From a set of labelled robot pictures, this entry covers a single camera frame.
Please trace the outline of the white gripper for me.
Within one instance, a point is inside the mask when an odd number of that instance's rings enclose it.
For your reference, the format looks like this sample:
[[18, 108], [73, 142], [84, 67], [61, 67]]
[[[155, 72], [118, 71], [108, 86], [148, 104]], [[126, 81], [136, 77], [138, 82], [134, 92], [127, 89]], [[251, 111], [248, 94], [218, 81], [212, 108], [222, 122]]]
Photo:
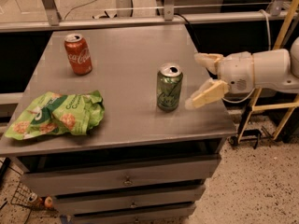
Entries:
[[219, 101], [230, 93], [247, 93], [254, 88], [253, 56], [247, 52], [230, 54], [223, 59], [218, 53], [196, 53], [195, 61], [205, 67], [218, 79], [209, 78], [186, 101], [185, 108], [196, 109]]

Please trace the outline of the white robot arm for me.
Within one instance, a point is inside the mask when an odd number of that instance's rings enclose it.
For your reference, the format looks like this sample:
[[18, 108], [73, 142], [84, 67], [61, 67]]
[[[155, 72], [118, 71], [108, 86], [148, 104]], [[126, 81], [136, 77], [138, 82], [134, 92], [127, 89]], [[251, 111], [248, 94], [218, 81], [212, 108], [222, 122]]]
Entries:
[[226, 57], [216, 53], [196, 53], [194, 59], [217, 79], [206, 80], [185, 101], [185, 108], [189, 110], [219, 101], [226, 93], [250, 93], [257, 88], [299, 92], [299, 37], [293, 41], [290, 50], [243, 51]]

